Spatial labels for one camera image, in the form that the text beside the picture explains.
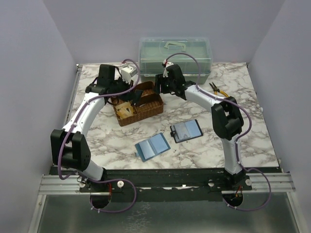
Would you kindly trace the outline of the brown wicker divided tray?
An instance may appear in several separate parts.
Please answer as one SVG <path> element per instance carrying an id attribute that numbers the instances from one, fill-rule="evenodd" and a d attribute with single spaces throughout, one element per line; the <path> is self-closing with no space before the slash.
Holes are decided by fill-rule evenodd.
<path id="1" fill-rule="evenodd" d="M 142 95 L 138 103 L 133 105 L 133 114 L 125 118 L 121 117 L 121 112 L 125 112 L 123 110 L 117 110 L 118 106 L 125 103 L 125 101 L 117 97 L 111 98 L 113 109 L 120 126 L 126 126 L 163 113 L 164 102 L 153 88 L 154 83 L 152 81 L 140 83 L 136 86 L 135 90 L 143 91 Z"/>

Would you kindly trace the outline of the black leather card holder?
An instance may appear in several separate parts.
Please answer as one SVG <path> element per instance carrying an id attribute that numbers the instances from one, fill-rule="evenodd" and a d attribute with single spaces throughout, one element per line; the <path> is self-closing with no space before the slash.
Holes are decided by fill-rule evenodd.
<path id="1" fill-rule="evenodd" d="M 175 143 L 181 143 L 203 136 L 203 132 L 196 119 L 176 123 L 170 126 L 170 135 Z"/>

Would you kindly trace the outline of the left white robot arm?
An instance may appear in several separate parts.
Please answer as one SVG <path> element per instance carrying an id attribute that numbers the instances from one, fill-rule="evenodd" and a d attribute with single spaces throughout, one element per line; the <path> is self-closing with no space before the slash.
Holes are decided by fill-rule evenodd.
<path id="1" fill-rule="evenodd" d="M 91 180 L 98 192 L 107 188 L 104 168 L 91 159 L 86 136 L 97 114 L 111 97 L 128 97 L 139 82 L 139 67 L 125 59 L 120 67 L 101 64 L 98 76 L 86 87 L 83 101 L 74 116 L 60 130 L 51 133 L 52 161 L 61 180 L 62 168 L 73 169 Z"/>

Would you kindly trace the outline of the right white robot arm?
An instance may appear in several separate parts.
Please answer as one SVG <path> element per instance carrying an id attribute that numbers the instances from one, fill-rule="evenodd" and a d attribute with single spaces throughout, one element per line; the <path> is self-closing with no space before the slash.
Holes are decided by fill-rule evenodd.
<path id="1" fill-rule="evenodd" d="M 241 185 L 245 175 L 238 142 L 244 121 L 236 100 L 233 97 L 220 98 L 199 88 L 195 82 L 186 81 L 179 65 L 166 63 L 162 66 L 163 74 L 155 77 L 155 92 L 170 93 L 196 103 L 211 113 L 213 130 L 221 138 L 224 150 L 224 186 L 229 190 L 235 190 Z"/>

